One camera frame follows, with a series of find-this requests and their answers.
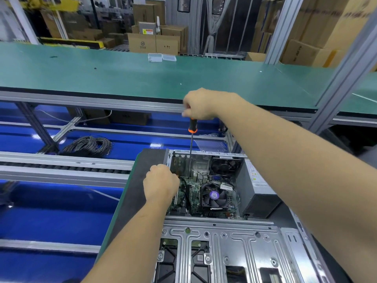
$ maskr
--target screwdriver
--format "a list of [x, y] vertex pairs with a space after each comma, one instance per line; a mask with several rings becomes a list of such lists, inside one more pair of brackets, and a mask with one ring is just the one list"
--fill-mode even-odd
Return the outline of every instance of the screwdriver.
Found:
[[191, 177], [191, 153], [192, 153], [192, 141], [194, 139], [194, 133], [198, 131], [198, 120], [190, 118], [190, 126], [188, 131], [191, 133], [191, 144], [190, 144], [190, 163], [188, 165], [188, 177]]

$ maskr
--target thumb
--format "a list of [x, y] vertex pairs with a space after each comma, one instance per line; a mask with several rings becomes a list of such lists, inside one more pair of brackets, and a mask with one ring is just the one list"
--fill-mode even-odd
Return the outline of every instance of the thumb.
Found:
[[182, 112], [182, 116], [183, 116], [183, 117], [191, 117], [191, 116], [192, 116], [191, 108], [186, 108], [186, 109]]

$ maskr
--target workbench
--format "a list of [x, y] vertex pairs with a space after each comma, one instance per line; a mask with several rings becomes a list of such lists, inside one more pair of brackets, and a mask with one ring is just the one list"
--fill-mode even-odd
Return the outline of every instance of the workbench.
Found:
[[[181, 112], [190, 90], [236, 92], [281, 116], [310, 118], [333, 69], [178, 56], [148, 62], [146, 54], [0, 43], [0, 100], [119, 110]], [[377, 115], [370, 73], [346, 100], [342, 117]]]

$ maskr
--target door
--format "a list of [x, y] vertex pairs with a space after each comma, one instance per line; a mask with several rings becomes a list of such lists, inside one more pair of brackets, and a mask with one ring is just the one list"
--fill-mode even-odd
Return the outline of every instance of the door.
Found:
[[188, 26], [187, 53], [199, 54], [203, 0], [166, 0], [166, 24]]

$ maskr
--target curtain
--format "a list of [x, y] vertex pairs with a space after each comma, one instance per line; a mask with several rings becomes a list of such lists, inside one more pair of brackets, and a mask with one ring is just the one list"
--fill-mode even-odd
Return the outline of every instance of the curtain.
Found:
[[213, 0], [207, 0], [207, 16], [208, 16], [208, 31], [209, 35], [205, 42], [204, 52], [203, 53], [213, 53], [214, 50], [214, 35], [219, 30], [222, 19], [225, 16], [225, 13], [229, 7], [230, 0], [225, 0], [224, 7], [220, 15], [212, 13], [212, 4]]

